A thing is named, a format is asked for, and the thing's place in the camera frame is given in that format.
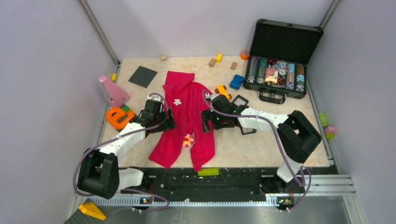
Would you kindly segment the magenta garment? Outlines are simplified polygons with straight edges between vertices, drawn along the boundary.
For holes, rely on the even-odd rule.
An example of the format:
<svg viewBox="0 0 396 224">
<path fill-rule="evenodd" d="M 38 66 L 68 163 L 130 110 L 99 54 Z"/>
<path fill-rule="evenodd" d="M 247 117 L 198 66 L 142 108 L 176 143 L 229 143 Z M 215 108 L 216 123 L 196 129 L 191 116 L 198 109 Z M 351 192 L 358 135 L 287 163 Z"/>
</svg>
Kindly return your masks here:
<svg viewBox="0 0 396 224">
<path fill-rule="evenodd" d="M 202 92 L 209 91 L 194 81 L 193 73 L 168 71 L 163 85 L 165 99 L 170 106 L 176 127 L 164 131 L 149 159 L 165 168 L 170 168 L 182 151 L 185 135 L 193 134 L 194 144 L 190 148 L 191 161 L 195 171 L 215 155 L 214 132 L 204 133 L 201 112 L 209 109 Z M 174 99 L 181 99 L 181 105 L 174 105 Z"/>
</svg>

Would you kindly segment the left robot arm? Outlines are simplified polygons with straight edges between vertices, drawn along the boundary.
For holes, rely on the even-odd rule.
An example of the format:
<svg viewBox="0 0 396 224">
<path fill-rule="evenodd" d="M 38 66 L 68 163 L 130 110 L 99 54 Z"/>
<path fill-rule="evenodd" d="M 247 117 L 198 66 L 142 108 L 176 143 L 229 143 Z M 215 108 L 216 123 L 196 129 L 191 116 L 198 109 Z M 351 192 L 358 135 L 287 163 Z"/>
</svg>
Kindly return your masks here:
<svg viewBox="0 0 396 224">
<path fill-rule="evenodd" d="M 148 99 L 139 115 L 131 118 L 112 139 L 86 150 L 74 176 L 74 189 L 83 196 L 112 198 L 116 192 L 133 187 L 144 193 L 150 181 L 137 168 L 120 168 L 119 162 L 149 134 L 174 129 L 172 109 L 160 98 Z"/>
</svg>

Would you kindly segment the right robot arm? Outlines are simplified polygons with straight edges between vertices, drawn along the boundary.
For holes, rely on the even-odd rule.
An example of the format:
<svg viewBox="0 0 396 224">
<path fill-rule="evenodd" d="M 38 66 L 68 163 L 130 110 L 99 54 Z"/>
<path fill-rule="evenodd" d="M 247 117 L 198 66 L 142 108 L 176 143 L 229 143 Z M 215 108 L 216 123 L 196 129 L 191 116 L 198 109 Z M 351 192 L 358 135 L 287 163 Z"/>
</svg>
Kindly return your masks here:
<svg viewBox="0 0 396 224">
<path fill-rule="evenodd" d="M 303 172 L 304 164 L 322 141 L 322 137 L 306 116 L 297 110 L 290 114 L 273 114 L 255 110 L 248 105 L 236 105 L 225 95 L 202 92 L 204 103 L 209 107 L 201 112 L 203 131 L 239 127 L 268 132 L 274 135 L 283 158 L 274 179 L 274 187 L 279 192 L 287 192 Z"/>
</svg>

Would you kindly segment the white silver brooch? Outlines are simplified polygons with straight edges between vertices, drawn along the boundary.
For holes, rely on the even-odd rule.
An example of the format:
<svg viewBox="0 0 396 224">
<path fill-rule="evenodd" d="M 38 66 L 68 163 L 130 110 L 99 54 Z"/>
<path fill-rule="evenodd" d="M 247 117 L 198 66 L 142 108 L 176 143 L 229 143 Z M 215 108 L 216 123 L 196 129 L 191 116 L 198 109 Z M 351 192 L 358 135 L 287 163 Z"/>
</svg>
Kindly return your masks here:
<svg viewBox="0 0 396 224">
<path fill-rule="evenodd" d="M 174 99 L 173 104 L 174 105 L 181 105 L 182 104 L 181 99 L 179 99 L 179 98 Z"/>
</svg>

